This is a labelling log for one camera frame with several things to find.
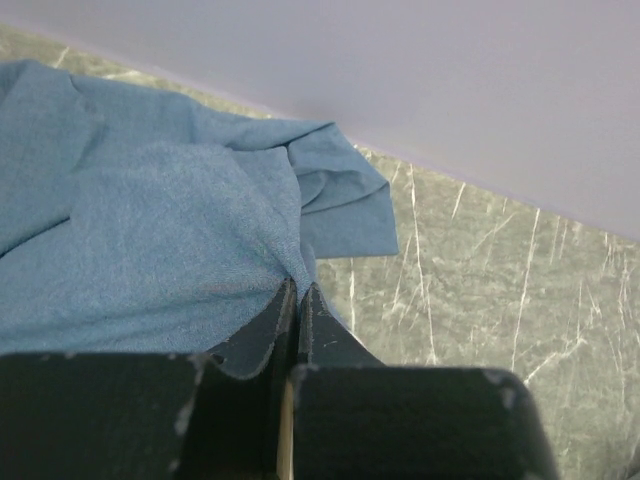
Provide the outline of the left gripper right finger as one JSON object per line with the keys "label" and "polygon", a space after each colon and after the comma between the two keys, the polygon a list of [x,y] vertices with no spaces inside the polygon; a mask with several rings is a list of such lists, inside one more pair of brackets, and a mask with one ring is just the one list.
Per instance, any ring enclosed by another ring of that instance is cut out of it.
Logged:
{"label": "left gripper right finger", "polygon": [[532,394],[487,367],[387,366],[330,312],[301,304],[291,374],[297,479],[554,479]]}

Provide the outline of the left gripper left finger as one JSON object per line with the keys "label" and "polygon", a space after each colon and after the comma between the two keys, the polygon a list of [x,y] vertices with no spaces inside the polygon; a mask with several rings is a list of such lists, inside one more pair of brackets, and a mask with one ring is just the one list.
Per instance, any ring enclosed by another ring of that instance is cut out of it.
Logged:
{"label": "left gripper left finger", "polygon": [[204,353],[1,359],[5,479],[287,479],[296,288]]}

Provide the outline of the blue fabric pillowcase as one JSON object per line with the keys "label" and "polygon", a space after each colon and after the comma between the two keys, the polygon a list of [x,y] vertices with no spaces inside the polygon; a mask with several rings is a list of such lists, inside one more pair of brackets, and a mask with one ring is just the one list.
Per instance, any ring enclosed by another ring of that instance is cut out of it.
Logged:
{"label": "blue fabric pillowcase", "polygon": [[389,182],[332,123],[1,67],[1,349],[205,351],[325,258],[398,252]]}

